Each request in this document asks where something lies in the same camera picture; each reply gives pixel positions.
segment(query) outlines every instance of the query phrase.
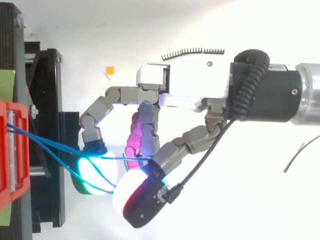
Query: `gray wire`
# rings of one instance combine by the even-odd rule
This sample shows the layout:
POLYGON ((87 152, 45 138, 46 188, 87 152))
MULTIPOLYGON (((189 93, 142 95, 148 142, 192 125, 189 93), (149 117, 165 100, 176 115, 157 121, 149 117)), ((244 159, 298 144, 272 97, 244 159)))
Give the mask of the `gray wire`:
POLYGON ((320 135, 319 136, 316 136, 314 139, 312 139, 310 142, 308 142, 306 145, 304 145, 303 147, 300 147, 300 149, 296 152, 296 154, 293 156, 293 158, 291 158, 290 162, 285 166, 285 168, 283 169, 283 172, 286 173, 291 164, 294 162, 294 160, 296 159, 296 157, 310 144, 312 143, 314 140, 320 138, 320 135))

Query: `blue wire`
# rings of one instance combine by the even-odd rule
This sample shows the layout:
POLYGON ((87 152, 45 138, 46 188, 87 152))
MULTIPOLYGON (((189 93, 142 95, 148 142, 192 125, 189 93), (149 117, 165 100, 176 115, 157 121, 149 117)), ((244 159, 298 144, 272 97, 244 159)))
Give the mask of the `blue wire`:
MULTIPOLYGON (((21 132, 19 132, 19 131, 12 131, 12 130, 7 130, 9 133, 13 133, 13 134, 21 134, 21 135, 24 135, 24 136, 27 136, 27 137, 29 137, 29 138, 31 138, 32 140, 33 139, 38 139, 37 138, 37 136, 36 135, 33 135, 33 134, 31 134, 31 133, 28 133, 27 131, 21 131, 21 132)), ((108 182, 111 186, 113 186, 114 188, 116 187, 116 185, 115 184, 113 184, 109 179, 107 179, 106 178, 106 176, 100 171, 100 169, 97 167, 97 165, 95 165, 92 161, 91 161, 91 159, 89 158, 89 157, 87 157, 86 155, 84 156, 84 158, 86 158, 90 163, 91 163, 91 165, 94 167, 94 169, 99 173, 99 175, 106 181, 106 182, 108 182)))
MULTIPOLYGON (((30 132, 27 132, 27 131, 24 131, 23 129, 19 128, 19 127, 16 127, 10 123, 7 123, 7 126, 10 127, 10 128, 13 128, 15 130, 17 130, 18 132, 21 132, 21 133, 24 133, 26 135, 32 135, 33 137, 39 139, 40 141, 42 141, 43 143, 45 143, 46 145, 48 146, 51 146, 53 148, 56 148, 56 149, 59 149, 61 151, 64 151, 64 152, 67 152, 67 153, 70 153, 70 154, 75 154, 75 155, 78 155, 78 156, 81 156, 83 158, 90 158, 92 156, 88 155, 88 154, 85 154, 81 151, 78 151, 70 146, 67 146, 67 145, 64 145, 64 144, 61 144, 59 142, 55 142, 55 141, 52 141, 52 140, 49 140, 49 139, 46 139, 46 138, 43 138, 43 137, 40 137, 40 136, 37 136, 37 135, 34 135, 30 132)), ((145 158, 130 158, 130 157, 108 157, 108 156, 98 156, 98 158, 101 158, 101 159, 109 159, 109 160, 126 160, 126 161, 147 161, 145 158)))
MULTIPOLYGON (((12 130, 8 130, 9 133, 17 133, 12 130)), ((81 182, 88 184, 89 186, 93 187, 94 189, 97 189, 99 191, 105 192, 107 194, 113 194, 113 191, 107 191, 102 188, 99 188, 97 186, 94 186, 90 182, 87 182, 86 180, 83 180, 76 172, 74 172, 72 169, 69 168, 67 164, 65 164, 57 155, 55 155, 48 147, 46 147, 42 142, 40 142, 37 138, 33 136, 28 136, 30 139, 32 139, 35 143, 40 145, 44 150, 46 150, 59 164, 61 164, 69 173, 71 173, 73 176, 75 176, 77 179, 79 179, 81 182)))

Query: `silver metal cylinder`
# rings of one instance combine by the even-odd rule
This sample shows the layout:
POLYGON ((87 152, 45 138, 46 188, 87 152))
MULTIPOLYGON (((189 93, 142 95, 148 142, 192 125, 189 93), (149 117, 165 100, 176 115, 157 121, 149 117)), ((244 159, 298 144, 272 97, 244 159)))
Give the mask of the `silver metal cylinder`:
POLYGON ((40 177, 45 176, 45 171, 42 166, 31 166, 30 167, 30 176, 31 177, 40 177))
POLYGON ((26 53, 24 54, 24 63, 32 64, 34 62, 36 54, 35 53, 26 53))
POLYGON ((295 125, 320 126, 320 64, 300 63, 302 93, 299 108, 291 122, 295 125))

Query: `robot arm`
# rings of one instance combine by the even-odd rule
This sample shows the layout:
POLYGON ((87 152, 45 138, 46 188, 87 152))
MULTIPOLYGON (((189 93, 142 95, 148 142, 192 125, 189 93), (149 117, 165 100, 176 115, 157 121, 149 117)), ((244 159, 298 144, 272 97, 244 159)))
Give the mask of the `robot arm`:
POLYGON ((179 191, 168 198, 169 190, 162 179, 186 155, 208 150, 221 136, 227 120, 320 124, 320 65, 269 64, 268 56, 257 60, 260 53, 263 52, 245 51, 230 65, 224 60, 224 50, 189 48, 167 54, 162 62, 140 68, 137 87, 109 88, 105 97, 99 97, 80 117, 84 150, 101 155, 107 149, 97 124, 113 104, 140 104, 132 117, 125 152, 128 157, 151 158, 142 169, 146 177, 122 201, 117 199, 117 192, 124 185, 124 177, 113 196, 113 202, 123 209, 123 216, 133 227, 147 224, 178 196, 179 191), (207 110, 205 125, 159 149, 156 133, 160 106, 207 110))

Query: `white backdrop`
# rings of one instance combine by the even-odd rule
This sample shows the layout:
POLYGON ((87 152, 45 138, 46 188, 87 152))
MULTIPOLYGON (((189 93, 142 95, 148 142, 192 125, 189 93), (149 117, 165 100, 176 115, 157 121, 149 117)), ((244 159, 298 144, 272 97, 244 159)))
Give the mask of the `white backdrop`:
MULTIPOLYGON (((184 47, 267 52, 272 63, 319 63, 315 0, 15 0, 24 13, 25 40, 63 54, 64 111, 83 112, 110 86, 133 86, 136 71, 184 47), (108 81, 105 66, 114 66, 108 81)), ((214 81, 204 88, 214 88, 214 81)), ((120 155, 137 106, 116 106, 100 127, 120 155)), ((160 111, 161 143, 204 123, 186 109, 160 111)), ((319 142, 287 174, 301 143, 319 127, 291 123, 234 124, 173 205, 141 229, 119 217, 111 197, 81 195, 65 174, 66 222, 42 224, 37 240, 300 240, 320 239, 319 142)), ((177 181, 200 159, 188 156, 177 181)))

